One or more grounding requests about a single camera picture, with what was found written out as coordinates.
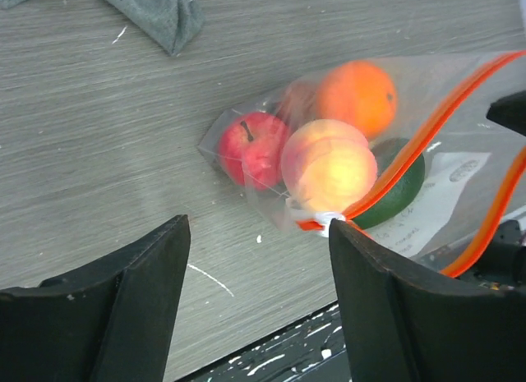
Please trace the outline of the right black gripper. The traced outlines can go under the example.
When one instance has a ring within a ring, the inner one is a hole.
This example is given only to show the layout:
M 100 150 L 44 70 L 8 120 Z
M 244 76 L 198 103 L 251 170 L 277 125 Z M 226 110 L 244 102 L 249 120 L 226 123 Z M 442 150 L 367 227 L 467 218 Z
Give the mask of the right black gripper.
M 492 290 L 524 290 L 525 231 L 520 222 L 501 223 L 482 256 L 457 279 Z

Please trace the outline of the brown passion fruit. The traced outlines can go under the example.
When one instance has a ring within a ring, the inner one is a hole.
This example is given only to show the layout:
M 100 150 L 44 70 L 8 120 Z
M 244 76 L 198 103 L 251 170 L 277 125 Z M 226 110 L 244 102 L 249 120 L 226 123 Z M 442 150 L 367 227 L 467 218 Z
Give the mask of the brown passion fruit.
M 287 86 L 278 104 L 277 116 L 291 127 L 299 127 L 311 119 L 316 97 L 316 84 L 297 80 Z

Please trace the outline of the clear zip top bag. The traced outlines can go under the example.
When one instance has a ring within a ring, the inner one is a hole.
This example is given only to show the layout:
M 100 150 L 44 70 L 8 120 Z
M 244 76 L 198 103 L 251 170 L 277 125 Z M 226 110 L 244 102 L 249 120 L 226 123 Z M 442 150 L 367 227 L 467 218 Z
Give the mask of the clear zip top bag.
M 198 148 L 280 230 L 342 220 L 455 277 L 525 225 L 525 53 L 352 60 L 225 110 Z

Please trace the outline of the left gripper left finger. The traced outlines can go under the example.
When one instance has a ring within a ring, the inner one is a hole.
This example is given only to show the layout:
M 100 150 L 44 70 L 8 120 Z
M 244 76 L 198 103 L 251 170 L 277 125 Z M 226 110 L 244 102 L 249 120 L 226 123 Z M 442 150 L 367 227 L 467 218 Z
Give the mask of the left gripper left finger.
M 35 288 L 4 288 L 2 380 L 161 381 L 190 245 L 178 215 Z

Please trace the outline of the peach fruit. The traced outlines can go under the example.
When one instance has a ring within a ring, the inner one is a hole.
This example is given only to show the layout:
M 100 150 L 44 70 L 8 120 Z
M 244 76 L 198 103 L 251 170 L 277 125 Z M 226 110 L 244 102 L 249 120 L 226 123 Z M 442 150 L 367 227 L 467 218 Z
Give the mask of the peach fruit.
M 289 194 L 304 210 L 342 213 L 372 189 L 378 166 L 357 128 L 318 119 L 290 136 L 281 172 Z

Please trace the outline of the orange fruit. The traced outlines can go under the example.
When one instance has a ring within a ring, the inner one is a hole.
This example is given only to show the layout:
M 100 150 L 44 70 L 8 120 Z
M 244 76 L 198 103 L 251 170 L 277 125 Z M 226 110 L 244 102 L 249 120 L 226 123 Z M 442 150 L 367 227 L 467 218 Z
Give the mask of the orange fruit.
M 315 107 L 318 117 L 348 123 L 371 140 L 394 121 L 398 93 L 382 68 L 369 61 L 351 61 L 324 76 Z

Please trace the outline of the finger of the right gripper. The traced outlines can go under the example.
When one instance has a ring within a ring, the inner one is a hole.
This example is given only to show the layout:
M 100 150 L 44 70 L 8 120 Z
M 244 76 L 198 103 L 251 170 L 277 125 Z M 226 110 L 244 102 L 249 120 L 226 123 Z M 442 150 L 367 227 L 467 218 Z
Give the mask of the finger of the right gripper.
M 526 91 L 502 97 L 490 104 L 487 120 L 526 136 Z

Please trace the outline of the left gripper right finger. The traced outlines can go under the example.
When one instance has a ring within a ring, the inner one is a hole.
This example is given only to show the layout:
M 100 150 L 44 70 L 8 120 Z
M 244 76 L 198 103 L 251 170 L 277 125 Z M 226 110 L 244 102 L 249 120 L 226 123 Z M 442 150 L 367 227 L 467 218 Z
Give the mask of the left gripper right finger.
M 447 277 L 339 220 L 329 248 L 352 380 L 524 380 L 525 289 Z

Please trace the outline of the red apple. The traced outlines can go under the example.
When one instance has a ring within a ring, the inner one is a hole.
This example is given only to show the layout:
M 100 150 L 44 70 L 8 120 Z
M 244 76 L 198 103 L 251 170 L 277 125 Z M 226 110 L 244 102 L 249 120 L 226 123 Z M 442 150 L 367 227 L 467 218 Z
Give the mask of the red apple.
M 282 180 L 280 158 L 290 129 L 278 117 L 252 112 L 238 117 L 219 140 L 219 162 L 239 186 L 264 191 Z

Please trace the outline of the dark green avocado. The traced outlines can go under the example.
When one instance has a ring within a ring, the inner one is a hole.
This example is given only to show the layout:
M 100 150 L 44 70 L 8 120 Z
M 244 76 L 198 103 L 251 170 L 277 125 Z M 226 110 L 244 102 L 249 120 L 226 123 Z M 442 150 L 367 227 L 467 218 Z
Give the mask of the dark green avocado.
M 397 154 L 409 142 L 406 138 L 391 138 L 375 145 L 371 152 L 378 166 L 378 177 L 391 165 Z M 354 218 L 361 229 L 369 229 L 392 219 L 408 207 L 418 195 L 426 175 L 423 154 L 413 162 L 406 173 L 370 209 Z

